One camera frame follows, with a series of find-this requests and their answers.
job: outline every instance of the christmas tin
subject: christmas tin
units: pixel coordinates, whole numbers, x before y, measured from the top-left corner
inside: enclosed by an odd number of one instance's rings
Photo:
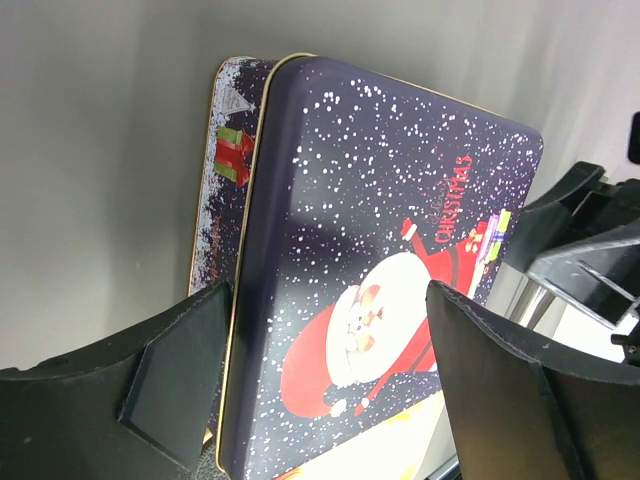
[[[323,477],[376,451],[367,430],[435,427],[427,285],[486,301],[541,154],[530,128],[334,60],[223,65],[190,287],[234,285],[210,425],[233,480]]]

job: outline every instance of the santa claus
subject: santa claus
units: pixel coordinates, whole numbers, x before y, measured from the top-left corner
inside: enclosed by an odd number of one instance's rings
[[[311,320],[289,348],[280,380],[287,410],[300,417],[336,417],[348,403],[346,399],[332,406],[325,403],[331,385],[377,380],[355,409],[360,415],[392,375],[435,370],[427,286],[432,279],[440,280],[469,294],[478,279],[474,273],[485,229],[481,222],[464,241],[429,255],[416,225],[405,220],[402,238],[415,253],[382,260],[360,285],[347,288],[335,304]]]

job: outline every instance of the santa's arm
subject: santa's arm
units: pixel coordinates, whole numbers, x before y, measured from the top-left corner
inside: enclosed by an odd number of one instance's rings
[[[402,223],[402,239],[411,242],[411,246],[413,247],[416,255],[420,258],[420,260],[425,262],[429,257],[429,254],[427,253],[427,249],[424,248],[422,239],[420,238],[420,235],[418,235],[417,230],[418,227],[416,226],[416,224],[407,218]]]
[[[360,405],[358,405],[356,407],[356,417],[358,415],[360,415],[362,412],[364,412],[364,409],[367,408],[369,406],[369,403],[376,398],[376,395],[378,395],[378,392],[380,392],[380,390],[382,389],[382,387],[384,387],[384,384],[387,383],[387,381],[389,380],[389,378],[391,377],[391,375],[393,375],[393,372],[391,370],[389,370],[387,373],[385,373],[382,377],[380,377],[380,380],[378,380],[378,383],[376,384],[375,387],[373,387],[373,390],[371,390],[371,392],[369,393],[369,395],[366,396],[366,398],[362,399],[362,402],[360,402]]]

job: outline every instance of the gray background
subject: gray background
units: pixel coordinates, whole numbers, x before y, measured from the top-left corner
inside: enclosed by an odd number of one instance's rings
[[[185,296],[224,58],[330,55],[530,125],[536,196],[576,159],[634,172],[638,18],[635,0],[0,0],[0,367]]]

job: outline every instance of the white triangle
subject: white triangle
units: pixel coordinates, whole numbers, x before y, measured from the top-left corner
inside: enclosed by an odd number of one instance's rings
[[[233,88],[227,87],[224,91],[224,97],[222,99],[222,114],[230,115],[232,113],[244,112],[251,110],[251,105],[247,102],[242,95],[236,92]]]

